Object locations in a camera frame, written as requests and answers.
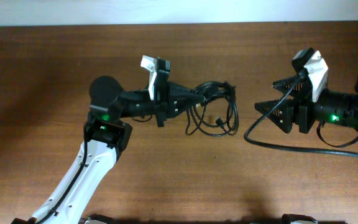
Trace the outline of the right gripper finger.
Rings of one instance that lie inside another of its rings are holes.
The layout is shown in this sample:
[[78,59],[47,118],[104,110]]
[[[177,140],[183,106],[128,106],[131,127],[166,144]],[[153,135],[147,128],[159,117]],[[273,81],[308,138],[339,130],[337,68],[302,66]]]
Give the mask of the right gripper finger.
[[[293,127],[295,115],[293,108],[293,100],[283,100],[267,117],[276,126],[278,126],[284,133],[290,133]],[[255,109],[262,113],[267,114],[279,100],[258,102],[254,105]]]
[[281,80],[277,80],[273,82],[273,88],[286,93],[290,90],[291,86],[295,83],[295,86],[292,88],[290,92],[290,96],[292,97],[302,97],[305,96],[305,91],[303,89],[304,80],[298,78],[297,76],[284,78]]

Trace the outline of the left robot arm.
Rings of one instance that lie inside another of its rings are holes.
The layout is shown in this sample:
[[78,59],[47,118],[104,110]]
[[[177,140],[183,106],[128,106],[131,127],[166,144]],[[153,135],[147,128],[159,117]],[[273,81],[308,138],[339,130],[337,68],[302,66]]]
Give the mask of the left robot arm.
[[142,90],[127,91],[110,76],[95,79],[90,88],[90,111],[76,159],[57,188],[27,223],[79,223],[104,176],[126,149],[132,126],[123,118],[152,115],[163,126],[186,109],[205,100],[204,94],[153,73]]

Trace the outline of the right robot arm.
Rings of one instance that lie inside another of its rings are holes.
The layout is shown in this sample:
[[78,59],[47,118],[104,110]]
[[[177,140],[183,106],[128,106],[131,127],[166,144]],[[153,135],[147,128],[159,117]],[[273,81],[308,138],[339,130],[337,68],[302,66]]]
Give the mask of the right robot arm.
[[306,134],[315,122],[358,132],[358,78],[354,93],[329,90],[328,66],[320,51],[312,48],[300,50],[291,64],[295,76],[273,83],[276,90],[288,93],[290,98],[258,102],[255,109],[266,114],[284,133],[289,133],[296,124]]

